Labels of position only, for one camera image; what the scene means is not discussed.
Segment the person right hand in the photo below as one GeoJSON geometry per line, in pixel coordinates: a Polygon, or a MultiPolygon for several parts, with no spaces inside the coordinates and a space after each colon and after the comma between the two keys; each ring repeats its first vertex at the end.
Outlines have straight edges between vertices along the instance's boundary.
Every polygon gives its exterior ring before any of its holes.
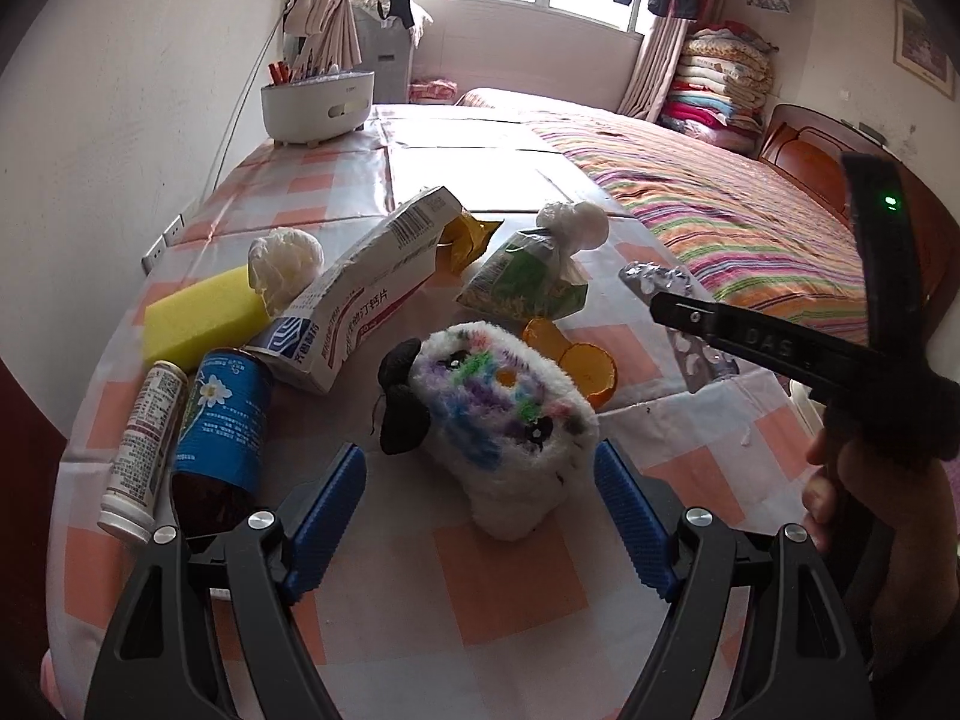
{"type": "Polygon", "coordinates": [[[848,493],[892,528],[889,568],[871,613],[874,652],[903,655],[946,627],[958,605],[957,520],[944,466],[903,468],[867,452],[843,427],[823,427],[807,450],[804,527],[825,551],[839,535],[838,496],[848,493]]]}

